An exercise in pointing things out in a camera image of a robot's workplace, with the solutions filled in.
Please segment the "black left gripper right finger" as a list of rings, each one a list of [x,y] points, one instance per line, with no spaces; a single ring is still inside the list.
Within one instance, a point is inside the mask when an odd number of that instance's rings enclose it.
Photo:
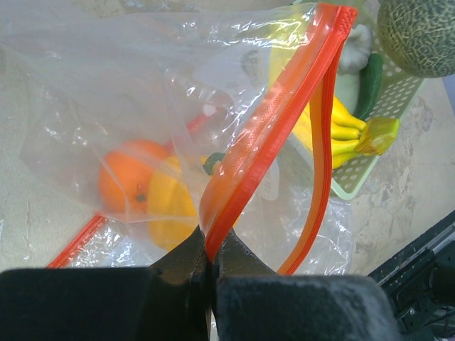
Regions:
[[[399,340],[379,285],[356,275],[280,276],[229,232],[213,262],[220,340]]]

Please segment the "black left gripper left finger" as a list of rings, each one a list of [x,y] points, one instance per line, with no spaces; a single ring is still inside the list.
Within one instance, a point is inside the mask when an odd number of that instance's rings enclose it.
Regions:
[[[196,229],[147,267],[1,274],[2,340],[207,340],[210,267]]]

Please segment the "orange fruit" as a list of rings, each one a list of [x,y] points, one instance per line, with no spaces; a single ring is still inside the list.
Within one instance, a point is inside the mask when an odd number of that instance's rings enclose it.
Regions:
[[[150,180],[156,165],[168,156],[166,147],[146,139],[109,151],[98,173],[101,212],[123,222],[145,221]]]

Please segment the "clear zip bag orange zipper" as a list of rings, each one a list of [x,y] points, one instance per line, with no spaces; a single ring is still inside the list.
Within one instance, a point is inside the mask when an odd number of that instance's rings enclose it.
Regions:
[[[229,232],[279,274],[301,266],[326,215],[338,62],[358,11],[303,3],[242,12],[95,18],[70,1],[2,1],[1,49],[27,74],[34,121],[21,157],[104,215],[98,153],[172,145],[183,172],[224,153],[200,199],[209,259]],[[272,48],[295,49],[269,87]],[[291,139],[310,104],[313,152]]]

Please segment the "green netted melon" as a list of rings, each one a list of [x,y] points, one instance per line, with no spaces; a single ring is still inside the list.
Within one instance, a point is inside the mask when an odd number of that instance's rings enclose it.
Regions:
[[[381,1],[377,35],[382,49],[408,74],[454,74],[453,1]]]

